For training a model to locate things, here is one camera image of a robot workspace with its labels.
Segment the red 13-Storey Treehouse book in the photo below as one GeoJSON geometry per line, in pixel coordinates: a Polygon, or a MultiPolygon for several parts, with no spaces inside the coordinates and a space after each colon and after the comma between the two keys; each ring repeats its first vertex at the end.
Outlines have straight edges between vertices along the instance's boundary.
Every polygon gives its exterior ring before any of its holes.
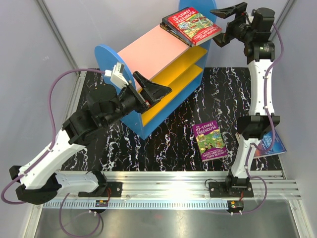
{"type": "Polygon", "coordinates": [[[176,27],[181,36],[198,46],[222,32],[222,28],[193,7],[186,7],[168,17],[168,22],[176,27]]]}

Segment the black blue Treehouse book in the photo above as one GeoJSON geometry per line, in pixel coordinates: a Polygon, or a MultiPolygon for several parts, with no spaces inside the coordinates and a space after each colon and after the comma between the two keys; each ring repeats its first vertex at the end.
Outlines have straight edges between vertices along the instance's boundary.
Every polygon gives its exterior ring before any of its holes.
{"type": "Polygon", "coordinates": [[[193,44],[184,36],[179,35],[177,32],[175,32],[173,29],[171,29],[168,25],[166,25],[165,23],[161,22],[160,23],[160,27],[165,30],[166,32],[168,32],[169,34],[173,35],[174,37],[176,37],[177,39],[179,39],[180,41],[182,41],[183,43],[185,43],[186,45],[192,47],[193,44]]]}

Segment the Nineteen Eighty-Four book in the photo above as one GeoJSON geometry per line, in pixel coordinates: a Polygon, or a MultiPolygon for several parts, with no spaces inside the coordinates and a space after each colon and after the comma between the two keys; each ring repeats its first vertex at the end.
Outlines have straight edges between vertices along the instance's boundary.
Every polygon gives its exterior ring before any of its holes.
{"type": "Polygon", "coordinates": [[[171,23],[168,22],[168,17],[163,17],[163,18],[162,18],[162,23],[163,23],[166,27],[168,27],[168,28],[170,28],[171,30],[173,30],[175,33],[181,34],[181,32],[180,32],[176,27],[174,27],[171,23]]]}

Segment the purple 117-Storey Treehouse book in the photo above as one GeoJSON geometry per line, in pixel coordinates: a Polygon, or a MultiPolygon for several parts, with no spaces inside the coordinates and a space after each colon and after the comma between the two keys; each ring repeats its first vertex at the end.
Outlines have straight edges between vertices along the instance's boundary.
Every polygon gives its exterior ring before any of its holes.
{"type": "Polygon", "coordinates": [[[203,162],[222,159],[227,156],[227,148],[220,133],[217,121],[192,126],[203,162]]]}

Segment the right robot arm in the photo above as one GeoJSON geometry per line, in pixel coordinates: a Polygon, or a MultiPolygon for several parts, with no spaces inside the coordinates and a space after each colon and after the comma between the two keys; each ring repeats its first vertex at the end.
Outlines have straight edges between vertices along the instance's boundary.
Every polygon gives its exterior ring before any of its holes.
{"type": "Polygon", "coordinates": [[[244,44],[244,55],[251,76],[251,104],[248,114],[237,120],[239,134],[238,151],[235,161],[224,181],[207,180],[212,198],[253,197],[249,170],[255,152],[264,135],[275,132],[280,123],[280,116],[275,114],[272,93],[272,69],[278,62],[275,57],[275,45],[270,41],[271,29],[274,26],[275,12],[261,7],[254,9],[249,16],[247,3],[213,9],[211,14],[226,19],[234,16],[227,23],[224,33],[216,36],[214,41],[224,47],[233,39],[244,44]]]}

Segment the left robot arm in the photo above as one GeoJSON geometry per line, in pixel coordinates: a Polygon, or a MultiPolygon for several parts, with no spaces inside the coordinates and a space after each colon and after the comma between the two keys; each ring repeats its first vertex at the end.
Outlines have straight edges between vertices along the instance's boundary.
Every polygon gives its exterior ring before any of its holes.
{"type": "Polygon", "coordinates": [[[110,83],[87,98],[87,104],[74,112],[62,125],[53,130],[51,143],[37,157],[24,166],[13,166],[9,173],[18,182],[17,204],[44,204],[59,194],[74,193],[80,197],[110,195],[105,175],[91,171],[84,175],[67,175],[59,168],[70,157],[86,148],[97,133],[131,112],[145,113],[171,93],[167,86],[151,82],[134,72],[141,90],[115,70],[104,70],[102,75],[110,83]]]}

